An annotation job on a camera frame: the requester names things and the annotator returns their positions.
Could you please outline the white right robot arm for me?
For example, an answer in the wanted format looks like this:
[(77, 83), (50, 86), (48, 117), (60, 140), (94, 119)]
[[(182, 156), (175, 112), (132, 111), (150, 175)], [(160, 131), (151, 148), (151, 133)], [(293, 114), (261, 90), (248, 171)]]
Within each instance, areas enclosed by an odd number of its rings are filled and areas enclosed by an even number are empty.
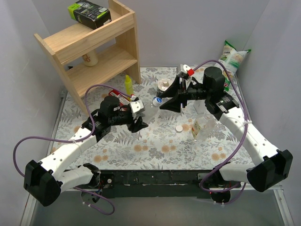
[(187, 65), (177, 68), (174, 82), (160, 95), (169, 99), (160, 109), (179, 113), (189, 100), (204, 100), (210, 114), (240, 141), (239, 146), (247, 150), (253, 162), (240, 165), (226, 160), (207, 174), (205, 179), (210, 178), (219, 185), (225, 181), (249, 183), (258, 192), (264, 192), (286, 179), (293, 160), (292, 154), (288, 150), (279, 150), (247, 119), (242, 105), (224, 91), (222, 70), (214, 66), (206, 68), (202, 83), (196, 81), (193, 74), (193, 69)]

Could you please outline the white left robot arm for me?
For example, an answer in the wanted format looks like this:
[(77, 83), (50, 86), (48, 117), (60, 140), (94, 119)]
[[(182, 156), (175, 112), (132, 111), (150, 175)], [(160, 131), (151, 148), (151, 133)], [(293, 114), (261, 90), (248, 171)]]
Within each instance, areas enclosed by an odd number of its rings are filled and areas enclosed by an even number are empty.
[(43, 206), (52, 204), (59, 195), (76, 186), (97, 187), (100, 182), (100, 170), (85, 163), (77, 169), (67, 170), (69, 165), (99, 142), (112, 126), (127, 125), (130, 132), (136, 133), (148, 124), (138, 113), (144, 110), (139, 98), (121, 106), (117, 97), (107, 96), (100, 107), (92, 111), (88, 118), (68, 142), (54, 153), (36, 162), (30, 161), (25, 167), (24, 188)]

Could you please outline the clear plastic bottle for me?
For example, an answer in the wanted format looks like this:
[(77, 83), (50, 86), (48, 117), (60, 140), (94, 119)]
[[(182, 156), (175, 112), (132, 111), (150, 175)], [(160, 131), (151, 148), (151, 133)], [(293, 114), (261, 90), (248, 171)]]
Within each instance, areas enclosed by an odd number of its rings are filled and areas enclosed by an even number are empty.
[(143, 111), (141, 113), (143, 122), (145, 122), (147, 124), (152, 120), (152, 118), (156, 115), (156, 113), (159, 110), (159, 107), (155, 107), (152, 104), (152, 101), (153, 100), (151, 100), (150, 102), (144, 103), (144, 109), (145, 109), (145, 111)]

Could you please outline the blue white cap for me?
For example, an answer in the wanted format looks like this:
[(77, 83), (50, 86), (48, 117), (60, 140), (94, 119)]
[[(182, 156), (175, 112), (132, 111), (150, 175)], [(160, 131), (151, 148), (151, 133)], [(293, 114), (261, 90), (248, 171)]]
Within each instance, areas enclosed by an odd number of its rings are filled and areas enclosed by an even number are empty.
[(159, 107), (161, 104), (162, 104), (162, 99), (159, 98), (159, 97), (154, 97), (153, 101), (152, 101), (152, 104), (155, 106), (155, 107)]

